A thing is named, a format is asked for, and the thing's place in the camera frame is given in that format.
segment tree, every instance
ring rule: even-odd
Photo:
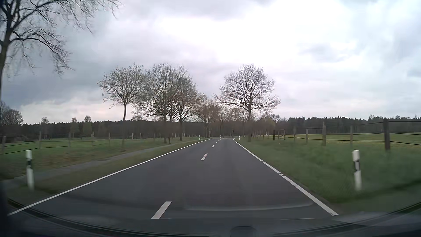
[[[72,118],[72,124],[70,125],[70,132],[75,137],[75,133],[79,132],[79,125],[77,124],[77,118]]]
[[[134,102],[134,114],[142,117],[158,116],[163,118],[163,136],[167,143],[167,120],[173,116],[173,102],[180,86],[179,80],[183,67],[174,68],[168,63],[153,65],[147,71],[144,90]]]
[[[197,121],[202,122],[205,127],[205,137],[209,135],[209,124],[215,121],[218,116],[218,107],[205,94],[200,95],[199,103],[197,104]]]
[[[40,121],[41,131],[43,134],[48,134],[48,124],[50,121],[47,117],[43,117]]]
[[[10,110],[10,107],[6,105],[4,101],[0,101],[0,126],[4,125],[4,116],[6,111]]]
[[[40,125],[42,125],[42,124],[49,124],[50,123],[50,121],[48,120],[48,118],[47,117],[43,117],[42,119],[41,119],[41,121],[40,121]]]
[[[105,127],[104,122],[99,122],[98,125],[98,137],[106,137],[107,134],[107,128]]]
[[[227,122],[229,120],[229,116],[230,116],[230,111],[229,108],[225,107],[225,106],[220,106],[218,108],[218,112],[217,112],[217,119],[219,122],[219,135],[223,136],[222,134],[222,128],[224,126],[224,123]]]
[[[24,122],[21,112],[9,109],[4,113],[5,125],[21,125]]]
[[[173,102],[173,114],[178,120],[180,126],[180,134],[184,133],[183,123],[186,119],[197,114],[197,103],[199,102],[199,92],[196,84],[190,76],[184,76],[180,79],[180,87],[176,92]]]
[[[85,122],[83,123],[82,130],[85,136],[89,136],[92,134],[92,122],[91,117],[89,115],[85,116]]]
[[[251,129],[251,112],[253,110],[271,111],[280,100],[276,95],[270,95],[275,81],[268,79],[263,68],[251,65],[241,65],[236,73],[225,76],[220,87],[220,95],[214,96],[220,105],[235,105],[248,113],[248,126]],[[248,132],[251,142],[251,130]]]
[[[103,74],[103,76],[105,79],[97,84],[104,91],[102,94],[104,102],[111,100],[113,105],[123,105],[123,121],[125,121],[127,105],[135,101],[145,83],[143,65],[133,64],[129,67],[117,67],[109,74]]]
[[[25,60],[30,67],[34,67],[30,54],[37,46],[40,53],[43,48],[51,52],[59,74],[63,69],[69,68],[66,42],[57,32],[59,22],[73,23],[81,29],[89,28],[89,19],[94,17],[98,10],[118,6],[118,0],[1,1],[0,92],[5,67],[10,65],[13,58],[19,58],[19,64],[21,60]]]

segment asphalt road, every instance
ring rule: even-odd
[[[331,216],[232,138],[191,145],[32,208],[113,226],[152,218]]]

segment dashed white center line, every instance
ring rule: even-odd
[[[203,156],[203,158],[201,159],[201,161],[202,160],[204,160],[205,158],[206,158],[206,156],[208,155],[208,153],[206,153],[204,156]]]
[[[155,215],[151,219],[159,219],[161,218],[162,214],[164,214],[165,210],[167,210],[168,206],[171,204],[171,201],[165,201],[164,204],[158,209]]]

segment sky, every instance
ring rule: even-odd
[[[25,123],[121,120],[97,82],[117,66],[162,62],[187,67],[210,97],[241,64],[263,67],[285,118],[421,115],[421,1],[121,2],[114,15],[97,13],[92,32],[57,29],[72,70],[59,76],[48,54],[34,54],[37,68],[3,79],[2,100]]]

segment white edge line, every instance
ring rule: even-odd
[[[208,153],[206,153],[203,157],[202,157],[202,159],[201,159],[201,161],[202,160],[204,160],[205,158],[206,158],[206,156],[208,155]]]
[[[165,210],[170,206],[171,201],[165,201],[164,204],[158,209],[155,215],[151,219],[159,219],[161,218],[162,214],[164,214]]]
[[[198,143],[201,143],[201,142],[204,142],[204,141],[209,141],[209,140],[211,140],[211,139],[203,140],[203,141],[200,141],[200,142],[198,142]],[[55,197],[61,196],[61,195],[63,195],[63,194],[66,194],[66,193],[71,192],[71,191],[73,191],[73,190],[76,190],[76,189],[78,189],[78,188],[82,188],[82,187],[84,187],[84,186],[86,186],[86,185],[88,185],[88,184],[91,184],[91,183],[94,183],[94,182],[99,181],[99,180],[101,180],[101,179],[107,178],[107,177],[109,177],[109,176],[111,176],[111,175],[118,174],[118,173],[120,173],[120,172],[122,172],[122,171],[128,170],[128,169],[130,169],[130,168],[136,167],[136,166],[141,165],[141,164],[144,164],[144,163],[149,162],[149,161],[151,161],[151,160],[155,160],[156,158],[160,158],[161,156],[168,155],[169,153],[173,153],[173,152],[175,152],[175,151],[181,150],[181,149],[186,148],[186,147],[189,147],[189,146],[191,146],[191,145],[188,145],[188,146],[182,147],[182,148],[177,149],[177,150],[174,150],[174,151],[170,151],[170,152],[168,152],[168,153],[166,153],[166,154],[163,154],[163,155],[157,156],[157,157],[155,157],[155,158],[152,158],[152,159],[150,159],[150,160],[147,160],[147,161],[144,161],[144,162],[142,162],[142,163],[136,164],[136,165],[134,165],[134,166],[130,166],[130,167],[128,167],[128,168],[125,168],[125,169],[119,170],[119,171],[117,171],[117,172],[114,172],[114,173],[112,173],[112,174],[106,175],[106,176],[104,176],[104,177],[101,177],[101,178],[96,179],[96,180],[94,180],[94,181],[91,181],[91,182],[89,182],[89,183],[85,183],[85,184],[82,184],[82,185],[80,185],[80,186],[78,186],[78,187],[74,187],[74,188],[69,189],[69,190],[67,190],[67,191],[64,191],[64,192],[62,192],[62,193],[56,194],[56,195],[54,195],[54,196],[52,196],[52,197],[46,198],[46,199],[41,200],[41,201],[38,201],[38,202],[36,202],[36,203],[32,203],[31,205],[28,205],[28,206],[26,206],[26,207],[23,207],[23,208],[21,208],[21,209],[18,209],[18,210],[14,211],[14,212],[11,212],[11,213],[7,214],[7,215],[9,216],[9,215],[16,214],[16,213],[18,213],[18,212],[20,212],[20,211],[23,211],[23,210],[25,210],[25,209],[31,208],[31,207],[33,207],[33,206],[35,206],[35,205],[38,205],[38,204],[40,204],[40,203],[43,203],[43,202],[48,201],[48,200],[50,200],[50,199],[53,199],[53,198],[55,198]]]
[[[238,145],[240,145],[242,148],[244,148],[244,150],[248,151],[251,155],[253,155],[254,157],[256,157],[257,159],[259,159],[261,162],[264,162],[262,159],[258,158],[255,154],[251,153],[249,150],[247,150],[247,148],[245,148],[244,146],[242,146],[241,144],[239,144],[238,142],[236,142],[235,138],[232,139],[233,141],[235,141],[235,143],[237,143]],[[337,215],[337,213],[332,210],[330,207],[328,207],[326,204],[324,204],[323,202],[321,202],[319,199],[317,199],[315,196],[313,196],[311,193],[307,192],[305,189],[303,189],[301,186],[299,186],[298,184],[296,184],[294,181],[292,181],[290,178],[286,177],[284,174],[282,174],[281,172],[279,172],[277,169],[275,169],[274,167],[270,166],[268,163],[266,163],[266,165],[268,167],[270,167],[272,170],[274,170],[276,173],[278,173],[282,178],[284,178],[285,180],[287,180],[290,184],[292,184],[294,187],[296,187],[298,190],[300,190],[303,194],[305,194],[307,197],[309,197],[312,201],[314,201],[315,203],[317,203],[321,208],[323,208],[325,211],[327,211],[329,214],[331,215]]]

